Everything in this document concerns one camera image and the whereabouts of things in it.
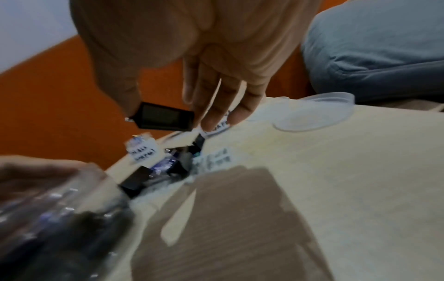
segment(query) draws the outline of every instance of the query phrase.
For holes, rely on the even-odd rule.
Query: gray sofa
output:
[[[346,2],[315,17],[302,55],[317,93],[444,97],[444,0]]]

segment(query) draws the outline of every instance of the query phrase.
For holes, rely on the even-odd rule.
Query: white wall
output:
[[[0,73],[76,32],[68,0],[0,0]]]

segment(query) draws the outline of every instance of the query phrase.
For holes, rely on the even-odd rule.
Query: paper tag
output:
[[[156,140],[151,135],[134,136],[126,143],[126,151],[136,162],[145,161],[159,152]]]
[[[233,164],[233,157],[228,148],[223,148],[208,155],[193,159],[191,175],[201,175],[229,168]]]
[[[203,131],[203,132],[201,132],[201,135],[206,138],[206,137],[218,134],[218,133],[228,129],[230,127],[230,124],[228,124],[228,122],[227,122],[228,114],[230,114],[230,111],[228,111],[223,116],[222,120],[219,122],[219,124],[217,124],[216,128],[213,131],[211,131],[211,132],[204,132]]]

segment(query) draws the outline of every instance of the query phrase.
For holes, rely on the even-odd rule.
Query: orange wall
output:
[[[327,0],[323,9],[339,2]],[[181,72],[181,62],[145,70],[140,81],[143,99],[185,108]],[[273,77],[267,95],[300,98],[310,93],[297,50]],[[0,155],[76,159],[107,168],[124,156],[123,143],[140,132],[96,89],[78,37],[0,74],[0,96]]]

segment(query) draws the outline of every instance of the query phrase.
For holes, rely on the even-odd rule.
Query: wooden table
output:
[[[356,106],[347,121],[299,133],[243,122],[208,140],[204,153],[222,147],[239,155],[238,164],[272,172],[335,280],[442,279],[444,113]],[[126,156],[107,173],[121,182],[136,168]],[[138,234],[109,280],[131,280],[130,259],[146,221],[169,196],[138,199]],[[192,198],[177,220],[186,221],[191,208]]]

